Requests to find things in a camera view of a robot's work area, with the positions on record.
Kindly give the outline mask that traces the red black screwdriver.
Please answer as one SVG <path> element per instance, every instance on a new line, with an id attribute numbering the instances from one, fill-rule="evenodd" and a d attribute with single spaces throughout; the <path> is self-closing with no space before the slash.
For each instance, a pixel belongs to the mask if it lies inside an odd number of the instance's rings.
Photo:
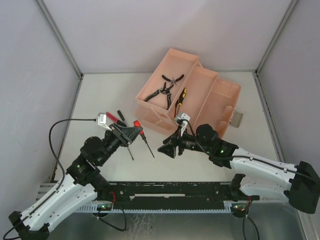
<path id="1" fill-rule="evenodd" d="M 137 127 L 137 128 L 141 128 L 141 127 L 142 127 L 142 125 L 140 124 L 140 122 L 139 122 L 138 120 L 135 120 L 135 121 L 133 122 L 133 124 L 134 124 L 134 126 Z M 146 138 L 146 136 L 145 136 L 145 133 L 144 133 L 144 130 L 143 130 L 143 129 L 140 131 L 139 135 L 141 136 L 142 140 L 143 140 L 143 141 L 145 142 L 145 144 L 147 145 L 147 147 L 148 147 L 148 149 L 149 149 L 152 157 L 155 158 L 155 155 L 154 155 L 154 153 L 152 152 L 152 150 L 151 150 L 151 148 L 150 148 L 150 146 L 149 146 L 149 143 L 148 143 L 148 141 L 147 141 L 147 138 Z"/>

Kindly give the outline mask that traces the pink translucent tool box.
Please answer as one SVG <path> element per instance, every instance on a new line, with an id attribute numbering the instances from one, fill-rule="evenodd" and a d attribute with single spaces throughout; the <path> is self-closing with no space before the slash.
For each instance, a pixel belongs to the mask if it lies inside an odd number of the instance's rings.
<path id="1" fill-rule="evenodd" d="M 219 137 L 223 137 L 233 117 L 240 91 L 241 86 L 239 84 L 218 77 L 211 87 L 192 128 L 195 130 L 202 124 L 209 124 L 218 132 Z M 178 127 L 171 115 L 158 113 L 152 108 L 138 106 L 135 116 L 142 126 L 166 137 L 171 135 Z"/>

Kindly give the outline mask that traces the beige tool box latch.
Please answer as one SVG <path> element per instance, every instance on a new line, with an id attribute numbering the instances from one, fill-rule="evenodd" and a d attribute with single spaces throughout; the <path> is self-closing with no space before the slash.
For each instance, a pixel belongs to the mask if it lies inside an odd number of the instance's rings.
<path id="1" fill-rule="evenodd" d="M 230 120 L 229 125 L 232 126 L 232 127 L 234 127 L 234 128 L 239 128 L 240 125 L 241 125 L 241 123 L 242 123 L 243 116 L 244 116 L 243 113 L 238 112 L 238 111 L 234 111 L 234 112 L 233 112 L 233 117 L 232 117 L 232 119 Z"/>

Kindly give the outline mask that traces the black handled pliers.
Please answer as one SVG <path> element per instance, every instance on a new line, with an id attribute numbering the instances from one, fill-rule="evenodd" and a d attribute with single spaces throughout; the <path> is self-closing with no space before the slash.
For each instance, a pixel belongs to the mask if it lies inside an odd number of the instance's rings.
<path id="1" fill-rule="evenodd" d="M 167 81 L 167 82 L 169 82 L 171 85 L 177 85 L 177 82 L 179 82 L 180 80 L 182 80 L 184 77 L 185 77 L 185 75 L 184 74 L 182 74 L 180 77 L 178 77 L 178 78 L 168 78 L 168 77 L 166 77 L 165 75 L 162 75 L 161 76 L 165 81 Z"/>

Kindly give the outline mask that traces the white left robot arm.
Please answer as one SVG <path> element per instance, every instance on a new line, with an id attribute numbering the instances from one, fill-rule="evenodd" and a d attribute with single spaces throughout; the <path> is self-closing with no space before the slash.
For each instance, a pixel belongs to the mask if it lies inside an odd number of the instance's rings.
<path id="1" fill-rule="evenodd" d="M 103 139 L 89 137 L 54 187 L 26 210 L 9 215 L 18 238 L 46 240 L 50 232 L 80 207 L 99 198 L 109 198 L 111 187 L 99 168 L 119 147 L 132 144 L 142 130 L 141 126 L 123 127 L 113 123 Z"/>

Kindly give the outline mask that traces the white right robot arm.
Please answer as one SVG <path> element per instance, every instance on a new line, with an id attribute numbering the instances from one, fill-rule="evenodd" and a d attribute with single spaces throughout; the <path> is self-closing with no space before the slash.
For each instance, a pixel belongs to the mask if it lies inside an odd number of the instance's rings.
<path id="1" fill-rule="evenodd" d="M 157 150 L 171 158 L 184 150 L 204 153 L 214 165 L 236 172 L 233 189 L 237 193 L 286 200 L 301 212 L 316 212 L 320 177 L 308 162 L 292 164 L 260 157 L 221 139 L 209 124 L 198 126 L 192 133 L 179 126 Z"/>

